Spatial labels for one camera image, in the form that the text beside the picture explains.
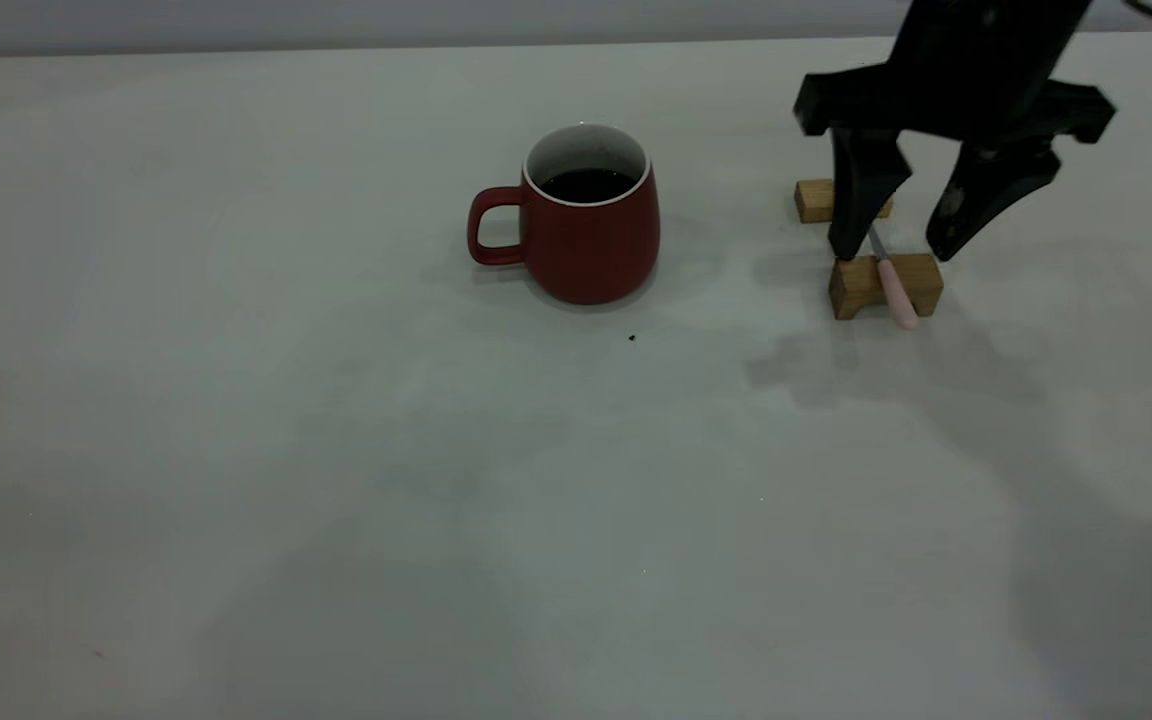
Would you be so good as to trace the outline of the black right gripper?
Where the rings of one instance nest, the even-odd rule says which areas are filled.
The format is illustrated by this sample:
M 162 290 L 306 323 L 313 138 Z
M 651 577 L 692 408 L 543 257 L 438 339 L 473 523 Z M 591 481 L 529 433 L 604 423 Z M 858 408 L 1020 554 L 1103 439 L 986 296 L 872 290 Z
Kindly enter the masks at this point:
M 914 176 L 900 131 L 964 142 L 925 232 L 942 263 L 1056 177 L 1052 142 L 1029 138 L 1100 141 L 1115 106 L 1100 88 L 1052 77 L 1085 12 L 1085 1 L 914 1 L 886 61 L 805 76 L 794 114 L 806 135 L 832 128 L 836 258 L 858 255 Z

